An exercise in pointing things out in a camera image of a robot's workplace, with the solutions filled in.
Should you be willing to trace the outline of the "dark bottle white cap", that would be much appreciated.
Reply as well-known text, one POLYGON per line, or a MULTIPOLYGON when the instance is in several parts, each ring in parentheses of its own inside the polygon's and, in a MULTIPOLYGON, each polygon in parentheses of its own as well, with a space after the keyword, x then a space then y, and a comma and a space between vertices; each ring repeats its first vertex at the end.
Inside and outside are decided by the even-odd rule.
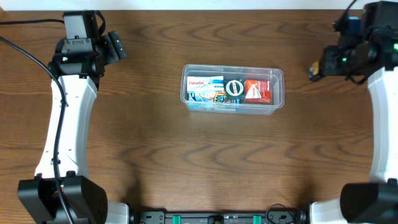
POLYGON ((321 79, 321 76, 319 75, 319 61, 315 61, 312 63, 309 68, 308 77, 312 82, 317 82, 319 81, 319 79, 321 79))

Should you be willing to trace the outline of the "red white medicine box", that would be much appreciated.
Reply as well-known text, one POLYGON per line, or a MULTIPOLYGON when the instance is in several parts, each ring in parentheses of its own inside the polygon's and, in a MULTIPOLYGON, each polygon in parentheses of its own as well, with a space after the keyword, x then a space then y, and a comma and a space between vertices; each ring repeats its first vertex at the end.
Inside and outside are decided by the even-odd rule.
POLYGON ((271 82, 267 80, 245 80, 245 102, 272 103, 271 82))

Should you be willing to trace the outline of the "white Panadol box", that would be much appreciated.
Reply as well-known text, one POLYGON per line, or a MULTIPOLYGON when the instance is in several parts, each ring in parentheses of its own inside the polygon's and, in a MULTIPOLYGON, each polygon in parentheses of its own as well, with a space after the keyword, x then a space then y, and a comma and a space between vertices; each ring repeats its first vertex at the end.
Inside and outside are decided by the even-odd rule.
POLYGON ((188 92, 221 92, 224 91, 223 76, 213 77, 187 77, 187 91, 188 92))

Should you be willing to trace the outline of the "dark green small box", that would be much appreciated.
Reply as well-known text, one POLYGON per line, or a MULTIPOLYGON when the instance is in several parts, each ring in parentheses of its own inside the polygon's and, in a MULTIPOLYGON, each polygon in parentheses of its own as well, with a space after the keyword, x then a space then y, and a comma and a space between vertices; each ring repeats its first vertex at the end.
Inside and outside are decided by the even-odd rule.
POLYGON ((225 80, 223 84, 227 99, 242 100, 244 98, 245 89, 242 79, 225 80))

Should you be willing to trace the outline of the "clear plastic container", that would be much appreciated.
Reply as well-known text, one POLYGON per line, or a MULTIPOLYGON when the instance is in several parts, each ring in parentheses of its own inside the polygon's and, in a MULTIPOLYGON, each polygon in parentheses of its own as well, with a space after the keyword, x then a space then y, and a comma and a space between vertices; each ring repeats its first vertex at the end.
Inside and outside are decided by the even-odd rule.
POLYGON ((237 113, 237 114, 264 114, 270 115, 276 109, 284 105, 284 74, 277 68, 256 68, 256 67, 234 67, 226 65, 186 65, 182 72, 180 98, 189 110, 210 111, 217 113, 237 113), (245 102, 227 108, 203 108, 196 107, 196 102, 189 101, 187 91, 187 77, 213 77, 223 76, 225 80, 242 79, 245 80, 267 80, 271 82, 272 103, 249 103, 245 102))

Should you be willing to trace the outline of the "blue toothpaste box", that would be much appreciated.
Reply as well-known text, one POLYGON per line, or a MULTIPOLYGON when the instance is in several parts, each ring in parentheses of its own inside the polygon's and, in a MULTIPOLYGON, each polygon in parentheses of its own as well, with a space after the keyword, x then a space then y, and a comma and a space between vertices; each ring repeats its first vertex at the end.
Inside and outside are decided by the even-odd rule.
POLYGON ((196 102, 194 106, 203 108, 234 108, 236 105, 243 103, 243 99, 228 98, 225 91, 190 91, 188 93, 188 99, 189 101, 196 102))

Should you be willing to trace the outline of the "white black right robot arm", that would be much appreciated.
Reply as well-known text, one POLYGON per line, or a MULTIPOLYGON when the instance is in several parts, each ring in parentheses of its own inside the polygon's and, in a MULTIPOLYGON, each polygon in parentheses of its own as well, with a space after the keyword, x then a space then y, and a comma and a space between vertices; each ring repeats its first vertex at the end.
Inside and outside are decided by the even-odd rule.
POLYGON ((373 109, 374 151, 369 182, 343 186, 337 199, 314 202, 309 223, 397 223, 397 49, 370 42, 325 47, 309 77, 363 75, 373 109))

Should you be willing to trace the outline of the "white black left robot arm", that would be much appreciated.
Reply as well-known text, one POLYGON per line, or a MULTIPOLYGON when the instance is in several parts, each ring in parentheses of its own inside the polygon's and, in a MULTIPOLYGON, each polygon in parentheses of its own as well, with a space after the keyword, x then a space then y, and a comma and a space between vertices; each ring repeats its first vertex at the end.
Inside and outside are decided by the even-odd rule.
POLYGON ((88 129, 106 65, 126 58, 116 31, 99 40, 74 37, 57 46, 52 111, 44 152, 33 179, 19 182, 19 200, 36 223, 129 223, 129 206, 108 200, 89 179, 88 129))

